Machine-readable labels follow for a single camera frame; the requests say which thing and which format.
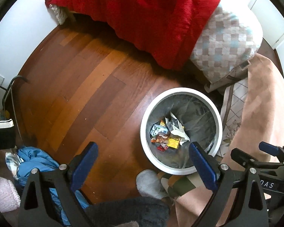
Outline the blue white milk carton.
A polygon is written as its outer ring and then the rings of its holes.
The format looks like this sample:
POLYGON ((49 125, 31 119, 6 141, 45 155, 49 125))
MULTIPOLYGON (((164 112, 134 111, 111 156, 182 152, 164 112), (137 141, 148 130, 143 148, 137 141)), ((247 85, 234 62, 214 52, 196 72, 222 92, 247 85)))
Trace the blue white milk carton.
POLYGON ((154 124, 150 130, 151 137, 156 137, 159 133, 167 135, 169 133, 169 130, 166 126, 154 124))

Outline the white round trash bin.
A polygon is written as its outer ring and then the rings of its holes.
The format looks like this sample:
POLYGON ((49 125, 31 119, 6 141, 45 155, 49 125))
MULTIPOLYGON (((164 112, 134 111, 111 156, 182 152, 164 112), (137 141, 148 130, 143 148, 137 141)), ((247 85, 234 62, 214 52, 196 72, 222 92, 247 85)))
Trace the white round trash bin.
POLYGON ((189 146, 215 156, 222 141, 222 120, 215 104, 190 88, 173 88, 159 94, 148 105, 140 126, 144 153, 159 170, 172 175, 196 171, 189 146))

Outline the white door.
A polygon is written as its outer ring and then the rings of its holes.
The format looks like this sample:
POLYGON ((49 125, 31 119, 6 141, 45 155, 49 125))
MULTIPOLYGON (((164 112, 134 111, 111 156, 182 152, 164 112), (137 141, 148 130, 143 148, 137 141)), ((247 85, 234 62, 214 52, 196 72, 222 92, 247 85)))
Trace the white door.
POLYGON ((284 17, 270 0, 255 0, 251 11, 258 18, 263 38, 271 48, 276 49, 284 43, 284 17))

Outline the grey slipper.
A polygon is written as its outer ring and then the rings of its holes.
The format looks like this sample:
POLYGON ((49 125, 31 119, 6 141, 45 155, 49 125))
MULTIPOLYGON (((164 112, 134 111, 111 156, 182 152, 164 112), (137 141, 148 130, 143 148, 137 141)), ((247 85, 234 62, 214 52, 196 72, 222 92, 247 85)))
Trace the grey slipper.
POLYGON ((136 176, 136 188, 143 197, 163 199, 168 197, 157 174, 153 170, 143 170, 136 176))

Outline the yellow snack packet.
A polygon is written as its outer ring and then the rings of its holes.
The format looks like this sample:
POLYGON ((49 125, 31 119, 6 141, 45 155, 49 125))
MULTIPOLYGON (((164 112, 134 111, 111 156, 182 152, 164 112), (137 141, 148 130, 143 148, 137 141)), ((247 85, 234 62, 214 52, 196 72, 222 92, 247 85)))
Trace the yellow snack packet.
POLYGON ((178 149, 180 141, 181 141, 181 137, 170 135, 168 138, 167 146, 173 149, 178 149))

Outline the red blanket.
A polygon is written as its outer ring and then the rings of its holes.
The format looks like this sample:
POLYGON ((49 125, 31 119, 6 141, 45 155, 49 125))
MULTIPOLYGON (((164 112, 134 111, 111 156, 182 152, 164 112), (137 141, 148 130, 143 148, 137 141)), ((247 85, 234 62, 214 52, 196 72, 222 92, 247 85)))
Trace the red blanket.
POLYGON ((95 21, 150 53, 163 68, 180 70, 221 0, 45 0, 95 21))

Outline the white snack bag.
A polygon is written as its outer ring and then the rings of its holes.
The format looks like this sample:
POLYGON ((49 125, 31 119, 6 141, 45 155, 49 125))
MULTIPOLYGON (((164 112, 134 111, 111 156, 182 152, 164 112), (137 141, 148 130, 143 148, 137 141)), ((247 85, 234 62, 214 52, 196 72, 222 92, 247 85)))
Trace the white snack bag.
POLYGON ((189 136, 185 132, 184 126, 172 112, 170 112, 170 119, 165 118, 165 122, 171 135, 181 137, 180 145, 190 141, 189 136))

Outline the bed with checkered sheet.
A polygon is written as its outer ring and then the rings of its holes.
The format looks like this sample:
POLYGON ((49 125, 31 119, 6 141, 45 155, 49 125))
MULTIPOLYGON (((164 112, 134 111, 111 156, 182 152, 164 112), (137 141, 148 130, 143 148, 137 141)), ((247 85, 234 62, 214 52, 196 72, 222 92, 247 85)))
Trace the bed with checkered sheet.
MULTIPOLYGON (((60 12, 66 8, 47 7, 60 23, 64 22, 60 12)), ((245 71, 262 40, 261 24, 246 0, 221 0, 187 61, 203 73, 209 81, 208 91, 212 91, 237 79, 245 71)))

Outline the pink and striped tablecloth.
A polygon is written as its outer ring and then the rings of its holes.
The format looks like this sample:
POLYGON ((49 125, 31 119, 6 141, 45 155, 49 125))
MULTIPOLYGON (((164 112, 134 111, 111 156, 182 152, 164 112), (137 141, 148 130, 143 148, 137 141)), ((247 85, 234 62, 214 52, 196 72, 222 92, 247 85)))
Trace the pink and striped tablecloth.
MULTIPOLYGON (((284 78, 267 57, 256 54, 248 67, 248 93, 239 129, 229 146, 259 161, 277 159, 259 150, 260 142, 284 146, 284 78)), ((173 200, 168 226, 192 226, 212 192, 205 188, 198 173, 168 177, 158 174, 173 200)))

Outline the brown snack wrapper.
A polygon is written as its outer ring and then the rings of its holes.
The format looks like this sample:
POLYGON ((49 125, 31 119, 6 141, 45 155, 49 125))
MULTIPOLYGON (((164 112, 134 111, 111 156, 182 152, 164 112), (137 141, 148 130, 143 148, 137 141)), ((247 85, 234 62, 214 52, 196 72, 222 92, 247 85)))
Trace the brown snack wrapper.
POLYGON ((154 138, 154 142, 160 144, 162 147, 165 147, 169 143, 169 135, 164 133, 158 133, 154 138))

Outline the blue clothing pile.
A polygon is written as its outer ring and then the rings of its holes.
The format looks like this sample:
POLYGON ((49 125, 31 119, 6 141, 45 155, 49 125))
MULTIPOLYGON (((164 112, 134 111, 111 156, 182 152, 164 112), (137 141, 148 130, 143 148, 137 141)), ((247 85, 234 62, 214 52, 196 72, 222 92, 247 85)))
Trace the blue clothing pile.
POLYGON ((6 165, 23 187, 19 226, 92 226, 82 187, 98 155, 91 142, 72 161, 58 164, 46 152, 25 147, 7 152, 6 165))

